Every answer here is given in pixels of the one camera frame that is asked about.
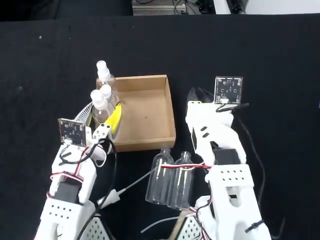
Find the empty plastic bottle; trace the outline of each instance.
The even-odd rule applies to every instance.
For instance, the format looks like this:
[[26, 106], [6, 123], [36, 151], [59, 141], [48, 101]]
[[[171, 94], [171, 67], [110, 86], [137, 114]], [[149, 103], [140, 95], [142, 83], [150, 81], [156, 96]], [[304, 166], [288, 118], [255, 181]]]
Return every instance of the empty plastic bottle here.
[[108, 119], [115, 108], [110, 102], [108, 102], [100, 90], [93, 90], [90, 97], [93, 103], [92, 117], [95, 127], [97, 128]]
[[[187, 151], [181, 153], [181, 158], [174, 165], [192, 164], [191, 154]], [[172, 209], [189, 210], [193, 171], [189, 167], [173, 168], [171, 171], [170, 190], [167, 206]]]
[[107, 63], [105, 61], [98, 61], [96, 63], [98, 70], [98, 78], [96, 79], [96, 89], [99, 90], [103, 84], [109, 84], [113, 91], [116, 91], [116, 78], [110, 73]]
[[169, 168], [162, 168], [162, 164], [173, 164], [174, 160], [170, 156], [170, 148], [162, 148], [161, 152], [157, 154], [152, 162], [149, 183], [145, 194], [145, 200], [160, 205], [167, 205], [169, 185], [170, 185], [170, 171]]
[[111, 86], [109, 84], [104, 84], [100, 88], [100, 91], [102, 92], [104, 98], [110, 102], [113, 107], [115, 108], [119, 102], [119, 99], [115, 92], [112, 91]]

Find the black cloth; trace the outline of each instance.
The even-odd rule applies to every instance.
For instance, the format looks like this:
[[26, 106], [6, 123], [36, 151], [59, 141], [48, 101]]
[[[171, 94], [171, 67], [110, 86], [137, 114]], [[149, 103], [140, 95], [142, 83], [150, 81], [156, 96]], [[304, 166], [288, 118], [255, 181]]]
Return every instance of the black cloth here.
[[[96, 62], [115, 76], [167, 74], [178, 159], [192, 151], [185, 124], [191, 87], [213, 90], [215, 76], [243, 76], [240, 112], [266, 170], [262, 218], [283, 239], [318, 239], [320, 15], [217, 15], [64, 19], [0, 24], [0, 233], [32, 239], [50, 186], [60, 145], [57, 118], [74, 118], [90, 101]], [[261, 170], [237, 121], [255, 181]], [[158, 150], [119, 154], [116, 189], [150, 170]], [[110, 161], [98, 171], [91, 199], [107, 191]], [[192, 203], [208, 193], [202, 170], [194, 171]], [[178, 213], [145, 202], [147, 180], [102, 214], [114, 236], [160, 239], [174, 222], [143, 236], [140, 230]]]

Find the perforated plastic part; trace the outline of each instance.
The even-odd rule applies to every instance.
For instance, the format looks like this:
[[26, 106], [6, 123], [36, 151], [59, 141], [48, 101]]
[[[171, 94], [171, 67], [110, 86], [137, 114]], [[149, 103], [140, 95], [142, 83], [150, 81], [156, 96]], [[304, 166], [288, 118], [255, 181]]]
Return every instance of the perforated plastic part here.
[[209, 175], [215, 183], [224, 187], [254, 186], [250, 168], [247, 164], [214, 165]]
[[185, 219], [177, 240], [200, 240], [202, 238], [201, 227], [194, 216]]
[[41, 219], [50, 220], [56, 224], [68, 224], [76, 221], [80, 216], [83, 206], [60, 201], [57, 199], [47, 198], [45, 201]]
[[81, 240], [110, 240], [99, 217], [94, 217], [88, 224]]

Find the wire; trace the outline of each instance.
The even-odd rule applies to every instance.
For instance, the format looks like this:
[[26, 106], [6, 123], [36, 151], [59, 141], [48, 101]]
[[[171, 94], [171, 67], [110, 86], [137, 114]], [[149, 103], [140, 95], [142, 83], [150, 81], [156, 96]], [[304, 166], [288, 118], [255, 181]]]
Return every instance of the wire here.
[[149, 0], [149, 1], [145, 1], [145, 2], [141, 2], [139, 0], [135, 0], [138, 4], [149, 4], [152, 3], [154, 0]]
[[129, 188], [133, 187], [134, 185], [136, 185], [137, 183], [139, 183], [141, 180], [143, 180], [145, 177], [149, 176], [156, 168], [152, 169], [151, 171], [147, 172], [145, 175], [143, 175], [142, 177], [140, 177], [138, 180], [134, 181], [133, 183], [131, 183], [129, 186], [125, 187], [123, 190], [128, 190]]
[[231, 106], [231, 107], [225, 107], [226, 104], [222, 104], [221, 106], [219, 106], [215, 112], [216, 113], [222, 113], [222, 112], [227, 112], [227, 111], [231, 111], [231, 110], [237, 110], [237, 109], [243, 109], [243, 108], [246, 108], [246, 107], [249, 107], [249, 103], [244, 103], [244, 104], [239, 104], [239, 105], [236, 105], [236, 106]]
[[186, 0], [185, 1], [185, 9], [186, 9], [186, 12], [188, 12], [188, 8], [187, 8], [187, 6], [189, 7], [189, 9], [191, 9], [191, 11], [195, 14], [195, 15], [197, 15], [197, 12], [189, 5], [189, 3], [190, 4], [193, 4], [193, 2], [190, 2], [190, 1], [188, 1], [188, 0]]
[[176, 4], [175, 4], [175, 1], [177, 1], [177, 0], [172, 0], [172, 5], [174, 6], [173, 12], [175, 15], [179, 15], [179, 12], [177, 11], [177, 6], [182, 0], [178, 0]]
[[102, 205], [105, 203], [105, 201], [106, 201], [107, 197], [109, 196], [111, 190], [114, 189], [114, 186], [115, 186], [117, 165], [118, 165], [117, 150], [116, 150], [116, 146], [114, 145], [114, 143], [109, 138], [105, 138], [104, 140], [109, 142], [109, 144], [112, 147], [113, 154], [114, 154], [114, 167], [113, 167], [113, 174], [112, 174], [111, 184], [110, 184], [110, 187], [109, 187], [109, 189], [107, 191], [107, 194], [104, 196], [104, 198], [102, 199], [101, 203], [98, 205], [98, 207], [95, 209], [95, 211], [90, 215], [88, 220], [83, 225], [83, 227], [82, 227], [81, 231], [79, 232], [79, 235], [76, 238], [76, 240], [80, 240], [80, 238], [81, 238], [82, 234], [84, 233], [86, 227], [88, 226], [90, 221], [94, 218], [94, 216], [100, 211]]
[[72, 175], [72, 174], [67, 173], [67, 172], [55, 172], [55, 173], [50, 175], [50, 179], [52, 180], [55, 176], [65, 176], [67, 178], [77, 180], [80, 183], [84, 182], [83, 179], [81, 179], [80, 177], [77, 177], [77, 176]]
[[64, 149], [62, 149], [62, 151], [61, 151], [61, 153], [60, 153], [60, 155], [59, 155], [60, 159], [62, 160], [62, 162], [61, 162], [59, 165], [63, 165], [63, 164], [80, 164], [80, 163], [84, 162], [85, 160], [87, 160], [87, 159], [89, 159], [89, 158], [91, 157], [91, 155], [93, 154], [95, 148], [96, 148], [99, 144], [103, 143], [105, 140], [108, 140], [108, 138], [101, 138], [101, 139], [99, 139], [99, 142], [96, 143], [96, 144], [94, 144], [94, 145], [92, 146], [90, 152], [89, 152], [84, 158], [81, 158], [79, 161], [68, 161], [68, 160], [66, 160], [66, 159], [64, 158], [65, 156], [63, 155], [63, 153], [64, 153], [64, 152], [67, 150], [67, 148], [70, 146], [70, 145], [67, 145]]
[[241, 127], [242, 127], [243, 130], [245, 131], [247, 137], [249, 138], [249, 142], [250, 142], [252, 151], [253, 151], [253, 153], [254, 153], [254, 156], [255, 156], [256, 160], [258, 161], [258, 163], [259, 163], [259, 165], [260, 165], [260, 167], [261, 167], [261, 170], [262, 170], [262, 183], [261, 183], [260, 191], [259, 191], [258, 197], [257, 197], [258, 206], [259, 206], [259, 208], [260, 208], [260, 207], [261, 207], [261, 200], [262, 200], [262, 196], [263, 196], [263, 194], [264, 194], [264, 189], [265, 189], [265, 184], [266, 184], [266, 170], [265, 170], [264, 164], [263, 164], [262, 161], [261, 161], [260, 156], [259, 156], [258, 153], [257, 153], [257, 150], [256, 150], [256, 147], [255, 147], [253, 138], [252, 138], [252, 136], [251, 136], [248, 128], [247, 128], [246, 125], [242, 122], [242, 120], [241, 120], [241, 118], [239, 117], [239, 115], [237, 115], [237, 119], [238, 119]]
[[[200, 222], [200, 220], [199, 220], [199, 211], [200, 211], [200, 209], [203, 209], [203, 208], [205, 208], [205, 207], [208, 207], [211, 203], [212, 203], [212, 194], [210, 193], [209, 201], [208, 201], [205, 205], [199, 207], [199, 208], [196, 210], [196, 212], [195, 212], [195, 216], [196, 216], [196, 218], [197, 218], [197, 220], [198, 220], [199, 222]], [[206, 231], [205, 228], [202, 226], [201, 222], [200, 222], [199, 225], [200, 225], [202, 231], [204, 231], [207, 239], [211, 240], [211, 238], [209, 237], [207, 231]]]
[[211, 166], [204, 165], [203, 163], [200, 164], [180, 164], [180, 165], [174, 165], [174, 164], [162, 164], [162, 168], [164, 169], [178, 169], [178, 168], [204, 168], [204, 169], [210, 169]]
[[150, 228], [152, 228], [153, 226], [157, 225], [157, 224], [160, 224], [160, 223], [163, 223], [163, 222], [166, 222], [166, 221], [170, 221], [170, 220], [175, 220], [175, 219], [182, 219], [182, 218], [188, 218], [188, 217], [191, 217], [191, 216], [194, 216], [194, 213], [191, 213], [191, 214], [187, 214], [185, 216], [173, 216], [173, 217], [168, 217], [168, 218], [164, 218], [164, 219], [161, 219], [159, 221], [156, 221], [152, 224], [150, 224], [149, 226], [147, 226], [146, 228], [142, 229], [140, 231], [140, 233], [144, 233], [145, 231], [148, 231]]

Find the yellow object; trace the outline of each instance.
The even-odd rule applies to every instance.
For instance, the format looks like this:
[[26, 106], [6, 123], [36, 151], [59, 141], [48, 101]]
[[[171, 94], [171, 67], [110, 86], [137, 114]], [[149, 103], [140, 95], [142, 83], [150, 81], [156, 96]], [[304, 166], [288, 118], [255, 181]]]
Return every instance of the yellow object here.
[[114, 135], [119, 127], [119, 123], [121, 120], [121, 115], [122, 115], [122, 106], [121, 103], [118, 103], [115, 106], [115, 109], [113, 113], [111, 114], [110, 117], [104, 122], [105, 124], [108, 124], [111, 126], [111, 134]]

